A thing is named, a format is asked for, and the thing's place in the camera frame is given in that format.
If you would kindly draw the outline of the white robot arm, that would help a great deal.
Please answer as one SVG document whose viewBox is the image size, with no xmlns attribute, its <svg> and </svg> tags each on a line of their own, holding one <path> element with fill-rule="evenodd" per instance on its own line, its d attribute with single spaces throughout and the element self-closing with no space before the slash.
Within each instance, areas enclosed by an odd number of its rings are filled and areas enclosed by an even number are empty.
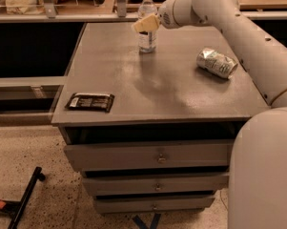
<svg viewBox="0 0 287 229">
<path fill-rule="evenodd" d="M 236 137 L 228 229 L 287 229 L 287 48 L 244 16 L 236 0 L 166 0 L 133 29 L 188 25 L 218 29 L 270 107 Z"/>
</svg>

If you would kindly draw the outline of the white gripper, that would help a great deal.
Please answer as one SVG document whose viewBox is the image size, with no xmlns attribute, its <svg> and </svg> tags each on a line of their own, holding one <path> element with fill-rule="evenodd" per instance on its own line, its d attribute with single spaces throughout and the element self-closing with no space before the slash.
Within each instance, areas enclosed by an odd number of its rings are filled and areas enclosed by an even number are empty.
<svg viewBox="0 0 287 229">
<path fill-rule="evenodd" d="M 192 0 L 166 0 L 159 7 L 158 16 L 151 13 L 138 19 L 132 24 L 132 30 L 135 32 L 156 31 L 160 22 L 167 29 L 177 29 L 195 23 Z"/>
</svg>

